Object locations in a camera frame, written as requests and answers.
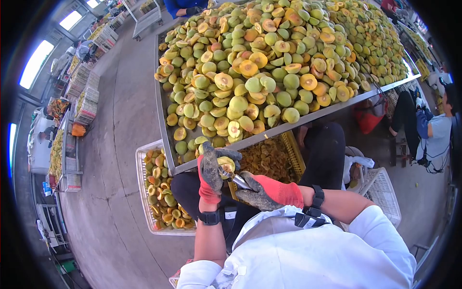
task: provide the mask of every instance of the leg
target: leg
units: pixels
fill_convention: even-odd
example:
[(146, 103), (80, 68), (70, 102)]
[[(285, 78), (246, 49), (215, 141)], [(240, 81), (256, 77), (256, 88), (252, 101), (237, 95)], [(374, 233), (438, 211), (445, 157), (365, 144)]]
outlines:
[(391, 128), (398, 132), (404, 124), (404, 132), (406, 133), (407, 146), (412, 157), (417, 154), (417, 146), (420, 143), (419, 134), (417, 132), (417, 118), (415, 117), (415, 102), (411, 94), (407, 91), (400, 93), (398, 102), (395, 107), (395, 114), (391, 122)]
[[(196, 221), (199, 215), (200, 186), (201, 182), (196, 172), (180, 173), (173, 178), (171, 183), (173, 196)], [(237, 211), (234, 223), (232, 221), (222, 223), (226, 247), (230, 251), (244, 224), (250, 218), (260, 213), (260, 210), (223, 195), (221, 196), (220, 207), (235, 207)]]
[(304, 140), (310, 158), (299, 185), (340, 190), (345, 162), (345, 135), (337, 123), (308, 129)]

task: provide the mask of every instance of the fruit processing table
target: fruit processing table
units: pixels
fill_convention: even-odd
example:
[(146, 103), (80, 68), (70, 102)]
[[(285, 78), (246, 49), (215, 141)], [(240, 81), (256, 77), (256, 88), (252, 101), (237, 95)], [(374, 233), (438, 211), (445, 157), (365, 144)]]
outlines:
[[(159, 43), (163, 42), (163, 37), (165, 37), (166, 31), (170, 31), (170, 30), (174, 29), (176, 26), (178, 26), (179, 24), (182, 24), (182, 23), (183, 22), (180, 22), (180, 21), (174, 21), (174, 23), (172, 25), (170, 25), (168, 27), (165, 26), (163, 29), (160, 29), (160, 31), (158, 31), (158, 33), (157, 33), (157, 35), (155, 37), (154, 47), (157, 48), (159, 46)], [(159, 59), (160, 59), (160, 55), (162, 53), (163, 52), (160, 51), (160, 50), (157, 50), (154, 53), (155, 63), (156, 63), (155, 69), (157, 69), (158, 66), (159, 66)], [(399, 85), (402, 85), (402, 84), (404, 84), (406, 82), (412, 81), (412, 80), (417, 79), (417, 78), (420, 77), (420, 74), (418, 73), (418, 69), (417, 69), (415, 63), (413, 62), (413, 60), (411, 59), (411, 57), (409, 56), (409, 54), (407, 53), (407, 51), (406, 51), (406, 55), (405, 55), (404, 58), (406, 58), (405, 65), (407, 66), (407, 69), (408, 69), (407, 77), (405, 79), (403, 79), (403, 80), (400, 80), (400, 81), (397, 81), (397, 82), (390, 83), (388, 85), (382, 86), (381, 87), (382, 92), (390, 90), (390, 89), (392, 89), (394, 87), (397, 87)], [(356, 104), (358, 102), (361, 102), (361, 101), (363, 101), (365, 99), (368, 99), (368, 98), (370, 98), (372, 96), (375, 96), (375, 95), (377, 95), (379, 93), (380, 93), (380, 90), (372, 85), (371, 86), (371, 91), (365, 92), (363, 94), (359, 94), (359, 95), (357, 95), (357, 96), (355, 96), (353, 98), (350, 98), (346, 102), (340, 102), (340, 103), (337, 103), (337, 104), (334, 104), (334, 105), (331, 105), (331, 106), (328, 106), (328, 107), (324, 107), (324, 108), (322, 108), (322, 109), (320, 109), (318, 111), (310, 112), (309, 114), (300, 117), (299, 121), (294, 123), (294, 124), (283, 123), (283, 124), (278, 125), (278, 126), (276, 126), (274, 128), (265, 130), (262, 133), (253, 135), (251, 137), (248, 137), (246, 139), (243, 139), (241, 141), (233, 143), (233, 144), (227, 146), (226, 148), (236, 150), (236, 151), (240, 150), (240, 149), (243, 149), (243, 148), (246, 148), (246, 147), (248, 147), (250, 145), (256, 144), (256, 143), (261, 142), (261, 141), (264, 141), (267, 138), (271, 138), (273, 136), (279, 135), (279, 134), (281, 134), (281, 133), (283, 133), (285, 131), (291, 130), (291, 129), (296, 128), (298, 126), (301, 126), (301, 125), (303, 125), (305, 123), (309, 123), (309, 122), (311, 122), (311, 121), (313, 121), (315, 119), (318, 119), (320, 117), (326, 116), (326, 115), (331, 114), (333, 112), (336, 112), (336, 111), (339, 111), (339, 110), (344, 109), (346, 107), (349, 107), (351, 105), (354, 105), (354, 104)], [(156, 80), (155, 80), (154, 95), (155, 95), (156, 102), (157, 102), (157, 111), (158, 111), (159, 122), (160, 122), (160, 133), (161, 133), (161, 136), (162, 136), (162, 141), (164, 143), (165, 155), (166, 155), (166, 158), (167, 158), (167, 164), (168, 164), (168, 168), (169, 168), (169, 171), (170, 171), (171, 175), (174, 176), (174, 175), (179, 174), (181, 172), (185, 172), (185, 171), (191, 170), (192, 168), (195, 168), (197, 166), (197, 160), (192, 160), (192, 161), (189, 161), (187, 163), (183, 163), (183, 164), (180, 165), (178, 163), (178, 160), (176, 159), (176, 157), (174, 157), (174, 155), (173, 155), (173, 154), (175, 154), (175, 156), (176, 156), (175, 140), (173, 139), (173, 131), (174, 131), (174, 129), (173, 129), (173, 127), (168, 126), (166, 124), (166, 121), (165, 121), (167, 107), (171, 104), (171, 102), (169, 100), (168, 95), (162, 95), (161, 88), (160, 88), (160, 82), (156, 81)], [(197, 129), (197, 127), (195, 129), (193, 129), (192, 131), (188, 130), (188, 139), (190, 139), (191, 137), (195, 138), (195, 137), (198, 137), (198, 136), (201, 136), (201, 135), (202, 135), (202, 133), (201, 133), (200, 129)]]

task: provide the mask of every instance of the light blue shirt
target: light blue shirt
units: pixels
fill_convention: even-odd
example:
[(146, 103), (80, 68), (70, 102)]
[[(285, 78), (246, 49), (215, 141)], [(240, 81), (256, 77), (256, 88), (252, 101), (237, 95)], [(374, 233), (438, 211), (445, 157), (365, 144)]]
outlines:
[(432, 125), (433, 136), (420, 140), (416, 160), (421, 160), (424, 157), (425, 148), (427, 148), (427, 160), (444, 157), (449, 149), (451, 117), (446, 117), (446, 114), (442, 114), (433, 117), (428, 123)]

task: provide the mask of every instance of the hand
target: hand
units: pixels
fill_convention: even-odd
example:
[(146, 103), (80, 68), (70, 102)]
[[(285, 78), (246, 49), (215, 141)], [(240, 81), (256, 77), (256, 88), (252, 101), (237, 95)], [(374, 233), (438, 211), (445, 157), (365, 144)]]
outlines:
[(195, 15), (197, 13), (202, 12), (202, 10), (203, 10), (202, 7), (194, 6), (194, 7), (186, 9), (186, 15), (188, 15), (188, 16)]
[(204, 201), (209, 204), (217, 204), (221, 200), (221, 187), (223, 179), (218, 172), (219, 157), (229, 157), (234, 161), (236, 170), (241, 168), (239, 160), (242, 159), (242, 154), (227, 148), (213, 148), (210, 142), (206, 141), (202, 144), (204, 154), (197, 158), (197, 166), (199, 168), (199, 179), (201, 187), (199, 195), (204, 198)]
[(263, 175), (243, 171), (239, 175), (250, 190), (237, 190), (236, 196), (262, 211), (272, 211), (286, 205), (303, 208), (303, 196), (296, 183), (284, 184)]

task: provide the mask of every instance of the person's back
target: person's back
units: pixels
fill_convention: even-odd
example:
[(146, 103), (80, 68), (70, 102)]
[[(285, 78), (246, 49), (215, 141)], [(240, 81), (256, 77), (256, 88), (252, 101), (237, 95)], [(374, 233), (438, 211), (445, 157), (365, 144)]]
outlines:
[(206, 260), (184, 265), (178, 288), (411, 287), (415, 258), (378, 206), (358, 215), (350, 233), (330, 223), (302, 229), (282, 216), (296, 212), (285, 206), (250, 219), (223, 268)]

